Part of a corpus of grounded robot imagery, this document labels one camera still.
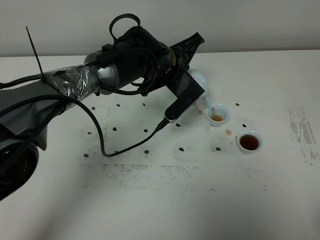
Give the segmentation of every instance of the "table surface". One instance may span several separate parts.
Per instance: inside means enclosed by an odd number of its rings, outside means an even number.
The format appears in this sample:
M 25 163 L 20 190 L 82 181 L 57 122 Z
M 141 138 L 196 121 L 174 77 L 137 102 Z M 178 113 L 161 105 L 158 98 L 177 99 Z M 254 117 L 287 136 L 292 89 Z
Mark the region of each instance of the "table surface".
M 84 58 L 40 61 L 49 71 Z M 229 108 L 226 124 L 191 108 L 144 145 L 104 158 L 93 122 L 73 107 L 49 124 L 30 180 L 1 201 L 1 239 L 319 239 L 320 51 L 199 53 L 190 66 Z M 0 58 L 1 82 L 38 72 L 34 57 Z M 162 88 L 83 103 L 112 153 L 147 137 L 174 100 Z M 250 129 L 263 148 L 244 155 L 235 136 Z

